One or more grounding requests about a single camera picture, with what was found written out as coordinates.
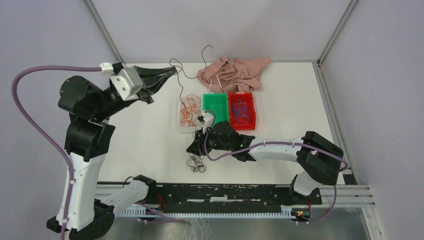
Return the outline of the green plastic bin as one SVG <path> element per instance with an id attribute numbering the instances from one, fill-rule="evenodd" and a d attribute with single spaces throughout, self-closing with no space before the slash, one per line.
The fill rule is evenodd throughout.
<path id="1" fill-rule="evenodd" d="M 227 93 L 207 93 L 203 95 L 203 110 L 212 110 L 215 121 L 212 127 L 219 122 L 230 122 L 229 98 Z"/>

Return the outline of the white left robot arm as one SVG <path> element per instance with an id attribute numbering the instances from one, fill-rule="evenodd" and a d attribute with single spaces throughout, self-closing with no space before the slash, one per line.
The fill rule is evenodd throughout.
<path id="1" fill-rule="evenodd" d="M 96 198 L 95 192 L 115 131 L 109 118 L 137 101 L 151 104 L 152 96 L 177 69 L 115 64 L 111 72 L 106 89 L 79 75 L 68 78 L 60 88 L 58 106 L 70 117 L 64 149 L 72 166 L 59 213 L 47 221 L 47 227 L 64 232 L 70 240 L 103 237 L 124 210 L 137 202 L 152 203 L 158 195 L 156 181 L 144 175 L 109 196 Z"/>

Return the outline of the pink cloth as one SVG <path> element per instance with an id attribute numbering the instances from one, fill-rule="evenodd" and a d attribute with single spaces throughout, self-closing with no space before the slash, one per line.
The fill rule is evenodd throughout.
<path id="1" fill-rule="evenodd" d="M 247 93 L 262 88 L 261 76 L 271 58 L 221 57 L 198 71 L 198 79 L 212 93 Z"/>

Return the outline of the red plastic bin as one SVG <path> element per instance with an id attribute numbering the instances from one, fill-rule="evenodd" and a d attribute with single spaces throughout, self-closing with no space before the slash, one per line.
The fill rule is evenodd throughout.
<path id="1" fill-rule="evenodd" d="M 229 93 L 229 123 L 237 131 L 256 129 L 255 100 L 251 92 Z"/>

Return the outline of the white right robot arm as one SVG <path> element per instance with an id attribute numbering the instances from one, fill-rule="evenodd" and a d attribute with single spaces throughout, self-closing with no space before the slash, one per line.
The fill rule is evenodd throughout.
<path id="1" fill-rule="evenodd" d="M 295 204 L 302 204 L 322 185 L 335 186 L 339 173 L 349 167 L 343 150 L 314 131 L 286 141 L 267 140 L 238 133 L 229 122 L 221 121 L 195 131 L 194 140 L 186 149 L 189 154 L 207 158 L 213 150 L 224 151 L 222 158 L 231 156 L 241 162 L 273 160 L 299 164 L 303 171 L 294 177 L 288 191 Z"/>

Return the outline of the clear plastic bin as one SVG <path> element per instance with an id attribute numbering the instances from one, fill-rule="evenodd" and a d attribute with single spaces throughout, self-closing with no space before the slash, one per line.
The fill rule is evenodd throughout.
<path id="1" fill-rule="evenodd" d="M 177 129 L 182 134 L 197 130 L 201 123 L 198 116 L 202 111 L 202 99 L 195 94 L 183 96 L 177 109 Z"/>

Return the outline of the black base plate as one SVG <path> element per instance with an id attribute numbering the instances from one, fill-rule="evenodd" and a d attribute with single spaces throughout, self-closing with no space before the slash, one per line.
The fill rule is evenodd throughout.
<path id="1" fill-rule="evenodd" d="M 317 188 L 303 196 L 288 185 L 158 183 L 142 202 L 157 205 L 166 214 L 267 214 L 323 201 Z"/>

